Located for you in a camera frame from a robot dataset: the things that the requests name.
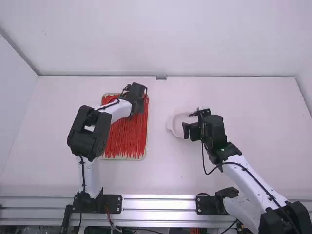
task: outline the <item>aluminum rail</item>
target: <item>aluminum rail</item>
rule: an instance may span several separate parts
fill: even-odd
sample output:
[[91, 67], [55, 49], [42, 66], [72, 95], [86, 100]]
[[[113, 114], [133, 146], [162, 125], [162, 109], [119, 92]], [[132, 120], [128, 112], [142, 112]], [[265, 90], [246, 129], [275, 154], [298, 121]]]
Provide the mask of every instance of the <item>aluminum rail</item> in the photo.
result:
[[[197, 215], [195, 195], [123, 195], [121, 214], [112, 214], [118, 226], [226, 228], [235, 220], [230, 215]], [[73, 197], [0, 196], [0, 225], [60, 226], [65, 206]], [[312, 217], [312, 200], [301, 200]], [[79, 223], [72, 214], [70, 226]], [[83, 214], [82, 227], [109, 226], [105, 214]]]

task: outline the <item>black cable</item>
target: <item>black cable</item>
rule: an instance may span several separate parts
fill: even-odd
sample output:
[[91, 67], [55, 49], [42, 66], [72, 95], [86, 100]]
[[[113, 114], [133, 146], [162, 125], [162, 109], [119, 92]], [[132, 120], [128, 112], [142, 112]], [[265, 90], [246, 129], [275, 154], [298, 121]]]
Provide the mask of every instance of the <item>black cable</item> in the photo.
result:
[[[84, 177], [84, 161], [83, 161], [83, 158], [82, 156], [79, 156], [80, 157], [80, 164], [81, 164], [81, 168], [82, 168], [82, 186], [83, 186], [83, 193], [86, 192], [86, 180], [85, 180], [85, 177]], [[81, 226], [81, 221], [82, 221], [82, 212], [80, 212], [80, 220], [79, 220], [79, 225], [78, 225], [78, 230], [77, 230], [77, 233], [79, 232], [79, 229], [80, 229], [80, 226]]]
[[148, 232], [152, 232], [152, 233], [157, 233], [157, 234], [164, 234], [164, 233], [161, 233], [161, 232], [157, 232], [157, 231], [154, 231], [154, 230], [150, 230], [150, 229], [146, 229], [146, 228], [125, 228], [125, 230], [128, 229], [128, 230], [135, 230], [135, 231], [148, 231]]
[[199, 194], [197, 194], [196, 196], [199, 196], [199, 195], [210, 196], [210, 195], [209, 195], [209, 194], [207, 194], [207, 193], [199, 193]]
[[[215, 166], [210, 172], [206, 172], [206, 169], [205, 169], [205, 162], [204, 162], [204, 150], [203, 150], [203, 143], [201, 143], [201, 149], [202, 149], [202, 158], [203, 158], [203, 168], [204, 168], [204, 171], [205, 171], [205, 174], [206, 175], [210, 175], [215, 169], [219, 168], [220, 166], [222, 165], [226, 165], [226, 164], [233, 164], [233, 165], [236, 165], [236, 166], [239, 166], [242, 168], [243, 171], [247, 172], [251, 178], [254, 179], [254, 181], [265, 191], [265, 193], [270, 197], [270, 199], [279, 207], [281, 208], [281, 205], [277, 202], [277, 200], [275, 199], [275, 197], [259, 182], [259, 180], [257, 180], [256, 177], [254, 177], [254, 175], [248, 171], [248, 169], [246, 167], [244, 167], [243, 165], [239, 164], [239, 163], [236, 163], [236, 162], [222, 162], [222, 163], [219, 163], [217, 166]], [[280, 209], [281, 212], [283, 213], [283, 215], [288, 219], [289, 223], [292, 225], [294, 231], [297, 233], [297, 234], [300, 234], [299, 230], [297, 229], [297, 227], [295, 226], [295, 224], [293, 223], [293, 221], [291, 220], [291, 218], [288, 216], [288, 214], [283, 210], [283, 209]]]
[[135, 234], [135, 233], [137, 232], [137, 230], [139, 230], [139, 228], [140, 228], [140, 227], [137, 227], [137, 228], [134, 230], [134, 232], [131, 232], [131, 233], [129, 233], [129, 234]]
[[224, 233], [226, 233], [237, 221], [238, 221], [238, 219], [235, 220], [226, 230], [224, 230], [223, 232], [221, 232], [221, 233], [219, 233], [219, 234], [224, 234]]
[[202, 155], [202, 158], [203, 158], [203, 168], [204, 168], [204, 172], [206, 175], [210, 175], [214, 170], [212, 170], [211, 172], [207, 173], [206, 171], [206, 167], [205, 167], [205, 159], [204, 159], [204, 143], [201, 143], [201, 155]]
[[120, 100], [119, 100], [118, 98], [114, 98], [114, 99], [117, 100], [117, 102], [114, 102], [114, 103], [112, 103], [112, 104], [110, 104], [110, 105], [107, 105], [107, 106], [102, 106], [102, 107], [96, 109], [96, 111], [105, 110], [105, 109], [108, 108], [108, 107], [111, 107], [111, 106], [114, 106], [114, 105], [120, 103]]

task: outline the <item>red bristle mat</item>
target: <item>red bristle mat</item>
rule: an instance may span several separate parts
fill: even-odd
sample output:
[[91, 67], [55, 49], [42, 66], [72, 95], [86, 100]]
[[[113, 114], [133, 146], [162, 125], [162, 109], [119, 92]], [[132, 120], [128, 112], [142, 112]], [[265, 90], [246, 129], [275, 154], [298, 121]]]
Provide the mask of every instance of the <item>red bristle mat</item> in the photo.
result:
[[[102, 105], [117, 98], [119, 94], [107, 94], [102, 98]], [[103, 156], [106, 159], [143, 159], [145, 156], [148, 117], [147, 96], [144, 101], [144, 113], [130, 118], [122, 118], [111, 125], [107, 145]]]

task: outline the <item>white table surface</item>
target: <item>white table surface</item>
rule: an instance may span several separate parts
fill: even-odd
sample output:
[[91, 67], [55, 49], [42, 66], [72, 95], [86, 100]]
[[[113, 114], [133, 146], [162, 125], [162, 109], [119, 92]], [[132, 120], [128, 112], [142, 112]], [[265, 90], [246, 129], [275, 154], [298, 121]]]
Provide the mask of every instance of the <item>white table surface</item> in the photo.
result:
[[[312, 120], [294, 78], [41, 77], [0, 178], [2, 195], [73, 195], [78, 165], [66, 144], [81, 105], [133, 81], [148, 87], [148, 146], [142, 161], [102, 160], [106, 193], [190, 194], [233, 185], [219, 171], [204, 175], [200, 142], [166, 129], [175, 110], [208, 105], [224, 117], [228, 140], [277, 191], [312, 198]], [[214, 166], [206, 155], [206, 168]]]

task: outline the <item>white wall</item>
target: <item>white wall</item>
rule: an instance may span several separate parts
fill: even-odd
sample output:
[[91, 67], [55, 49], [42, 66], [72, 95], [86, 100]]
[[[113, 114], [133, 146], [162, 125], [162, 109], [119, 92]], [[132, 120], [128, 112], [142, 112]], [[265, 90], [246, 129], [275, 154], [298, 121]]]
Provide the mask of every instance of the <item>white wall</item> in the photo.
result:
[[2, 0], [43, 75], [290, 75], [312, 111], [310, 0]]
[[0, 35], [0, 174], [37, 79], [37, 74]]

